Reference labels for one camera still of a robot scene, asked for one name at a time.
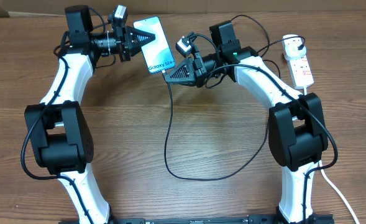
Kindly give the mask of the smartphone with teal screen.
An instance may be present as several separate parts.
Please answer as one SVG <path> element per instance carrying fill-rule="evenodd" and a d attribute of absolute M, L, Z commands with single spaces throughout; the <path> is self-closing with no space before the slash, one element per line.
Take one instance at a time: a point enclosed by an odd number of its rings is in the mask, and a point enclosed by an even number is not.
<path fill-rule="evenodd" d="M 155 35 L 155 39 L 142 47 L 142 53 L 150 73 L 161 72 L 175 66 L 166 35 L 159 17 L 149 17 L 135 21 L 134 28 Z"/>

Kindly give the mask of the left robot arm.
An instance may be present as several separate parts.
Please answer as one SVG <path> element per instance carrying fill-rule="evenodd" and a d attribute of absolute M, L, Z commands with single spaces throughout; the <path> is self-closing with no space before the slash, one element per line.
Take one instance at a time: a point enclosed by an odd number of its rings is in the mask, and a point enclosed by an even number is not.
<path fill-rule="evenodd" d="M 80 104 L 101 57 L 129 61 L 155 36 L 128 26 L 123 5 L 103 19 L 103 31 L 95 33 L 92 12 L 87 5 L 65 8 L 68 29 L 53 50 L 58 72 L 40 103 L 24 111 L 27 135 L 21 166 L 32 179 L 62 183 L 78 213 L 77 223 L 117 223 L 93 174 L 94 143 Z"/>

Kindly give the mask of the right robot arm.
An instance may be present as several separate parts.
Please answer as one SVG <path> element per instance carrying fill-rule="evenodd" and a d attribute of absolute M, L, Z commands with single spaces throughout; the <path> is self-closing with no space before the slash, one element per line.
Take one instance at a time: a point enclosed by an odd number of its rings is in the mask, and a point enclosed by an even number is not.
<path fill-rule="evenodd" d="M 252 47 L 242 47 L 231 21 L 209 28 L 213 54 L 202 56 L 194 32 L 183 36 L 176 49 L 184 61 L 169 74 L 167 85 L 201 88 L 212 77 L 230 77 L 249 90 L 268 111 L 266 140 L 281 166 L 282 195 L 275 223 L 318 223 L 311 207 L 313 175 L 333 139 L 325 127 L 321 100 L 291 88 L 264 64 Z"/>

